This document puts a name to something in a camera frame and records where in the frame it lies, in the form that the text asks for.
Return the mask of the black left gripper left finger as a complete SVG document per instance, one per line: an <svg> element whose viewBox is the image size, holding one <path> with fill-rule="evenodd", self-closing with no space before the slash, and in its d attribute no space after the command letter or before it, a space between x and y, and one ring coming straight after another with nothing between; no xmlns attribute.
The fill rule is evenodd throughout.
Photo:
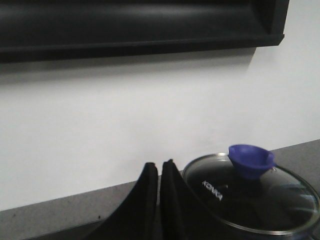
<svg viewBox="0 0 320 240"><path fill-rule="evenodd" d="M158 194L158 170L147 162L120 206L86 240L152 239Z"/></svg>

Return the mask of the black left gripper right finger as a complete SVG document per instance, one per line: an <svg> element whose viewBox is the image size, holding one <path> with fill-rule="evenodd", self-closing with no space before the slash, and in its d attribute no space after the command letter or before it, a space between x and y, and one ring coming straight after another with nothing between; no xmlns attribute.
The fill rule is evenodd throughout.
<svg viewBox="0 0 320 240"><path fill-rule="evenodd" d="M162 165L160 212L165 240L225 240L223 226L205 210L173 160Z"/></svg>

